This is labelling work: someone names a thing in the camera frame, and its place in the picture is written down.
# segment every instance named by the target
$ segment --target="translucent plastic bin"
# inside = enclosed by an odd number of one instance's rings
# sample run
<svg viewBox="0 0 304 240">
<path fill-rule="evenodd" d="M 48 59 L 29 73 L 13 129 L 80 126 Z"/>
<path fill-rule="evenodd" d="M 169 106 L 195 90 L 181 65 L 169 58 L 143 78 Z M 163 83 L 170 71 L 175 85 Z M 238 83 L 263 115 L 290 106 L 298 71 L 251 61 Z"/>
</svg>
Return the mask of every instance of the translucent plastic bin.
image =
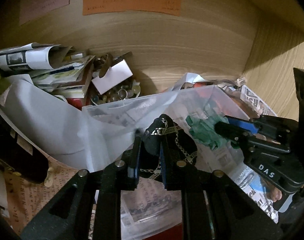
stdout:
<svg viewBox="0 0 304 240">
<path fill-rule="evenodd" d="M 248 119 L 248 116 L 216 86 L 86 106 L 82 111 L 87 114 L 88 122 L 98 122 L 98 130 L 89 131 L 89 152 L 94 162 L 100 161 L 95 153 L 102 152 L 102 149 L 106 149 L 110 161 L 114 161 L 132 145 L 135 128 L 145 130 L 162 113 L 168 114 L 187 134 L 189 126 L 185 119 L 188 115 L 201 119 L 206 119 L 211 114 Z M 99 139 L 95 132 L 101 133 Z M 242 172 L 239 168 L 243 161 L 241 151 L 231 152 L 225 148 L 226 150 L 218 155 L 209 148 L 204 151 L 205 146 L 197 145 L 198 169 L 212 171 L 220 168 L 234 177 L 238 177 Z M 182 221 L 180 192 L 168 192 L 161 183 L 150 179 L 141 178 L 134 192 L 122 192 L 121 206 L 122 239 L 142 239 Z"/>
</svg>

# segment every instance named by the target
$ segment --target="metal screw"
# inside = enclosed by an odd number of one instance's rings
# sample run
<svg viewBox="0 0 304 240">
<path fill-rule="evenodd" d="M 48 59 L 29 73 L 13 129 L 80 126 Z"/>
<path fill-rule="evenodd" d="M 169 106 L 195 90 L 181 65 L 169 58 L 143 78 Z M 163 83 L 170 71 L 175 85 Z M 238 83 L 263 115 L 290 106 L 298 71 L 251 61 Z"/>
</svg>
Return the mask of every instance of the metal screw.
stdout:
<svg viewBox="0 0 304 240">
<path fill-rule="evenodd" d="M 215 177 L 218 177 L 218 178 L 221 178 L 221 177 L 224 176 L 224 172 L 221 171 L 221 170 L 216 170 L 216 171 L 213 172 L 213 174 L 214 174 Z"/>
<path fill-rule="evenodd" d="M 186 166 L 186 162 L 185 161 L 177 161 L 176 165 L 179 166 L 180 168 L 183 168 Z"/>
<path fill-rule="evenodd" d="M 88 174 L 87 170 L 80 170 L 77 174 L 79 174 L 80 177 L 84 177 Z"/>
<path fill-rule="evenodd" d="M 118 161 L 115 162 L 115 165 L 116 165 L 117 167 L 119 167 L 119 168 L 120 168 L 120 167 L 123 167 L 124 164 L 125 164 L 125 162 L 122 161 L 122 160 L 118 160 Z"/>
</svg>

